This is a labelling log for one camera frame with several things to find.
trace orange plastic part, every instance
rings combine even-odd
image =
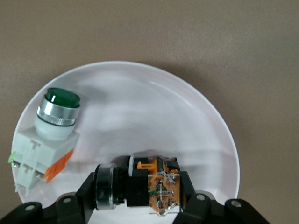
[[[149,174],[156,174],[158,172],[158,162],[157,159],[153,161],[153,163],[137,163],[137,169],[147,169]]]
[[[73,152],[74,149],[69,151],[67,154],[64,155],[64,157],[62,157],[60,160],[58,160],[56,163],[54,163],[46,170],[43,176],[44,179],[46,179],[46,183],[49,183],[57,174],[59,174],[65,168],[65,164],[73,155]]]

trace green push button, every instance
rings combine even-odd
[[[77,94],[60,88],[49,88],[45,97],[58,106],[76,108],[80,105],[80,97]]]

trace black plastic mount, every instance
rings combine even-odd
[[[180,175],[180,207],[184,211],[188,201],[190,200],[192,195],[195,194],[195,189],[186,171],[180,171],[179,175]]]
[[[42,209],[38,202],[24,203],[11,211],[0,224],[87,224],[94,211],[93,173],[75,195],[64,195]]]
[[[173,224],[269,224],[248,202],[230,199],[225,205],[194,194]]]

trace white plate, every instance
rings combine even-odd
[[[237,197],[240,171],[231,133],[213,105],[185,81],[139,63],[88,64],[45,85],[26,106],[16,130],[33,126],[49,87],[81,97],[75,128],[80,138],[65,170],[49,184],[40,183],[28,197],[19,192],[23,202],[39,201],[47,207],[61,194],[77,191],[98,164],[132,154],[177,157],[195,189],[211,192],[220,203]],[[95,210],[89,223],[170,224],[174,217],[120,205]]]

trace screw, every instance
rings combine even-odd
[[[204,201],[206,198],[203,195],[196,195],[196,199],[200,201]]]
[[[37,173],[36,173],[36,177],[37,177],[37,178],[43,178],[43,174],[40,173],[40,172],[37,172]]]
[[[18,162],[13,161],[13,167],[14,168],[20,167],[20,164]]]
[[[230,202],[233,206],[235,206],[236,208],[240,208],[242,205],[240,202],[233,200]]]
[[[28,206],[25,208],[25,211],[33,210],[34,207],[35,207],[34,204],[28,205]]]
[[[67,197],[67,198],[65,198],[62,202],[63,203],[68,203],[68,202],[70,202],[71,201],[71,199],[69,198],[69,197]]]

